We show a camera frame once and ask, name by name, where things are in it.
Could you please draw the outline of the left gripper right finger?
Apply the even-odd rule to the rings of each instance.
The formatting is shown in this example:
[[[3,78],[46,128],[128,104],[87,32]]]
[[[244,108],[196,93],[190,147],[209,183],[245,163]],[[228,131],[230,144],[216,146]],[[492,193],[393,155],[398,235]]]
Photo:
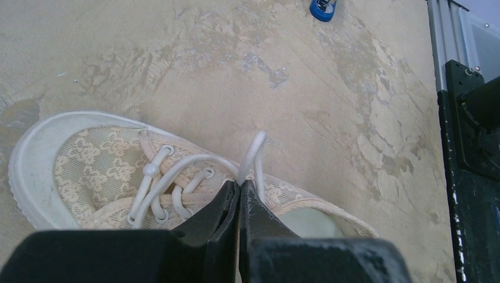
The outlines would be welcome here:
[[[410,282],[404,258],[382,239],[301,238],[241,186],[239,273],[242,282]]]

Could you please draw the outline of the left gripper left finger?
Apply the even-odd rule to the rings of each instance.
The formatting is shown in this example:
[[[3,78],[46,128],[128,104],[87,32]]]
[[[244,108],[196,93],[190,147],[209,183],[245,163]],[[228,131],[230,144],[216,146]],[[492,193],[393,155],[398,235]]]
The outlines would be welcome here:
[[[1,270],[2,282],[234,282],[240,189],[168,229],[36,232]]]

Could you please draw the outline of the white shoelace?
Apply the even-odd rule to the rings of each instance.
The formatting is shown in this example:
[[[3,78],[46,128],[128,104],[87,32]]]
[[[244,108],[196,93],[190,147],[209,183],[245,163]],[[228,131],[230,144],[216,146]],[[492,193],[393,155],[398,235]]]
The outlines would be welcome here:
[[[243,161],[236,164],[180,137],[141,132],[139,142],[149,162],[127,220],[134,229],[143,227],[148,212],[158,223],[169,221],[173,213],[186,221],[197,211],[183,202],[184,197],[198,192],[214,195],[228,180],[242,185],[249,173],[254,176],[259,199],[265,201],[262,163],[266,139],[265,131],[258,132]]]

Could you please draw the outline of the beige sneaker shoe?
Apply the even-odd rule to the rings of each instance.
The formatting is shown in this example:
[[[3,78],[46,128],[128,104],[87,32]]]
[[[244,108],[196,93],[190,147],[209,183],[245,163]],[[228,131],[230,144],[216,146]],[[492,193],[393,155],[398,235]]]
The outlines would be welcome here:
[[[21,137],[9,161],[9,184],[21,212],[36,229],[133,228],[127,215],[149,162],[139,142],[146,130],[176,136],[95,111],[72,111],[39,121]],[[300,237],[377,236],[370,225],[342,208],[264,176],[266,199],[261,201]],[[194,193],[183,202],[198,213],[217,193]],[[148,212],[142,228],[171,230],[186,221],[173,213],[169,221],[158,223]]]

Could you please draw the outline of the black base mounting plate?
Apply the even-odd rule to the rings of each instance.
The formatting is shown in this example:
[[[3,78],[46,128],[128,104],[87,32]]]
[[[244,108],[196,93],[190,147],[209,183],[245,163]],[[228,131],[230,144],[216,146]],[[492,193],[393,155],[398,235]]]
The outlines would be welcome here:
[[[459,282],[499,281],[499,79],[455,61],[438,92],[452,245]]]

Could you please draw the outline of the aluminium frame rail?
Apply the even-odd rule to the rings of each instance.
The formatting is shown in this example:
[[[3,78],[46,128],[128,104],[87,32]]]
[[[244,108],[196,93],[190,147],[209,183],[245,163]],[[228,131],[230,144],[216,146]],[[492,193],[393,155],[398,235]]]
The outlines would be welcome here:
[[[499,1],[428,0],[437,91],[446,90],[445,63],[455,60],[483,76],[499,77]]]

